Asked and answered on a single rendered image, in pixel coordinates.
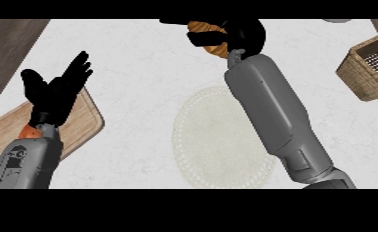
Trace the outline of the wooden cutting board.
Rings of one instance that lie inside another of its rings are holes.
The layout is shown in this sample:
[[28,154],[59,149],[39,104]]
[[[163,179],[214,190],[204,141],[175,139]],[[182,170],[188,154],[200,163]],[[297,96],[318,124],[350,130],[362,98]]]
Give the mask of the wooden cutting board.
[[[17,108],[0,116],[0,153],[18,138],[21,129],[30,120],[33,105],[25,101]],[[59,127],[65,159],[83,144],[96,136],[105,126],[105,120],[88,89],[77,95],[76,104],[65,124]]]

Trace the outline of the dark wooden panel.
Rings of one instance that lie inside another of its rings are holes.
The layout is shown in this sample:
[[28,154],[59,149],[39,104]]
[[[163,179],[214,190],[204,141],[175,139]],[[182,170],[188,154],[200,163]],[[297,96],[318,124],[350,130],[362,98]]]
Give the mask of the dark wooden panel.
[[0,93],[49,22],[49,19],[0,19]]

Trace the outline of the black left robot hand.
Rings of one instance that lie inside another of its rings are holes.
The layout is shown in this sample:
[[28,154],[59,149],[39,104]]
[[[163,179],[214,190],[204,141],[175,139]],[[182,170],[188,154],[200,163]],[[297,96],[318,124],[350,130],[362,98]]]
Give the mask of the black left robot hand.
[[33,69],[24,69],[21,78],[24,82],[25,97],[33,104],[30,126],[51,124],[55,127],[64,125],[77,95],[93,73],[89,54],[82,51],[59,77],[46,82]]

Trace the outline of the round cream placemat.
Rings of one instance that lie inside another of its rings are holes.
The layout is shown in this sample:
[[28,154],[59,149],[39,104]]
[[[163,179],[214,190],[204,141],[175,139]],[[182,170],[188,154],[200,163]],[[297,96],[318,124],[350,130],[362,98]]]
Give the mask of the round cream placemat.
[[260,188],[275,169],[240,102],[225,86],[197,92],[173,124],[173,154],[197,188]]

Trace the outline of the wicker basket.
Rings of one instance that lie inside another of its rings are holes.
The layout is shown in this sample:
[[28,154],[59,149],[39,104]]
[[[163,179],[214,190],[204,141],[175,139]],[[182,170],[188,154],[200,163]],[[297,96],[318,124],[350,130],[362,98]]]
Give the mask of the wicker basket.
[[378,35],[350,48],[336,73],[362,101],[378,99]]

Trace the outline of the brown croissant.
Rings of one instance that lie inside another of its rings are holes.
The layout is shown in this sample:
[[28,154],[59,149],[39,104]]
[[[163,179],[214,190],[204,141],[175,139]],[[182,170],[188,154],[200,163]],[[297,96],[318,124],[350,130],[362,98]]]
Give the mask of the brown croissant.
[[220,26],[200,21],[189,22],[188,30],[191,43],[197,47],[203,47],[210,54],[228,58],[226,30]]

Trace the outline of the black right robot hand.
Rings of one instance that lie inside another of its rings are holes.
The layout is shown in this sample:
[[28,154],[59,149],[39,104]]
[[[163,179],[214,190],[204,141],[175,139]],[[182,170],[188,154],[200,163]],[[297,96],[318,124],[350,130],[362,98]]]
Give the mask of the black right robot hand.
[[163,18],[160,20],[164,24],[186,26],[191,21],[207,22],[226,30],[225,39],[229,53],[237,49],[244,49],[243,58],[248,58],[262,52],[266,42],[266,30],[259,19]]

